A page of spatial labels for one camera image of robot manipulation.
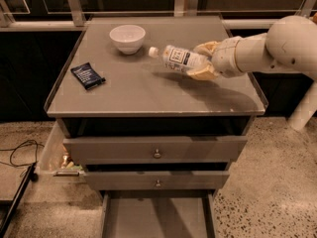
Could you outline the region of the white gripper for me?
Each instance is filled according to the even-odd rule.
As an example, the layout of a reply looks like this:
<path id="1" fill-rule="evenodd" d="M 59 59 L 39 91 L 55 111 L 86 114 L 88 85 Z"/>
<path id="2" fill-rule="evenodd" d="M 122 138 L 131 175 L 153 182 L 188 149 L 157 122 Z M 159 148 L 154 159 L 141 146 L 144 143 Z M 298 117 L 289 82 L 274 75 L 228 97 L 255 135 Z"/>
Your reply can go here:
<path id="1" fill-rule="evenodd" d="M 211 41 L 196 46 L 193 50 L 207 57 L 212 57 L 211 63 L 191 69 L 187 75 L 195 80 L 213 80 L 219 73 L 227 78 L 242 76 L 236 63 L 236 47 L 241 37 L 225 39 L 222 42 Z"/>

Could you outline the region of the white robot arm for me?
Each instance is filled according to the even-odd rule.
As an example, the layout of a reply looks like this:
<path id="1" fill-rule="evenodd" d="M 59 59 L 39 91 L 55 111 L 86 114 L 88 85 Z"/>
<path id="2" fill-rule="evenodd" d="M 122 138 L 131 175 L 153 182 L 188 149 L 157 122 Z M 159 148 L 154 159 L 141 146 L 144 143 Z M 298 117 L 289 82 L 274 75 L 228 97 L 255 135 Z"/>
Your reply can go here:
<path id="1" fill-rule="evenodd" d="M 279 19 L 263 34 L 207 42 L 194 51 L 211 59 L 187 72 L 196 80 L 249 72 L 302 73 L 317 80 L 317 25 L 301 16 Z"/>

